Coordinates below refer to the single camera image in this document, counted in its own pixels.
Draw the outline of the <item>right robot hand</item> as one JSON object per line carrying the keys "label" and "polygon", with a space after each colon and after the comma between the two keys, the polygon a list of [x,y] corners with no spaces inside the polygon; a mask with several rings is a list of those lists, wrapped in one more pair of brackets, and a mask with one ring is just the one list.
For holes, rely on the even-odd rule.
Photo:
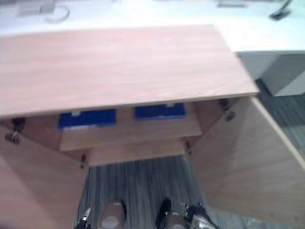
{"label": "right robot hand", "polygon": [[185,210],[183,219],[189,229],[218,229],[219,227],[208,216],[204,205],[198,202],[196,205],[181,203]]}

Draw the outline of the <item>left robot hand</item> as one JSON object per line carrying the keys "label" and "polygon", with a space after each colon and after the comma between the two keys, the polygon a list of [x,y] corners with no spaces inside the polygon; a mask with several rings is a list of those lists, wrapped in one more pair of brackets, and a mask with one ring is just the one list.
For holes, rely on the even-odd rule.
{"label": "left robot hand", "polygon": [[88,208],[83,217],[78,221],[77,225],[74,227],[74,229],[91,229],[91,224],[88,223],[88,218],[91,213],[91,208]]}

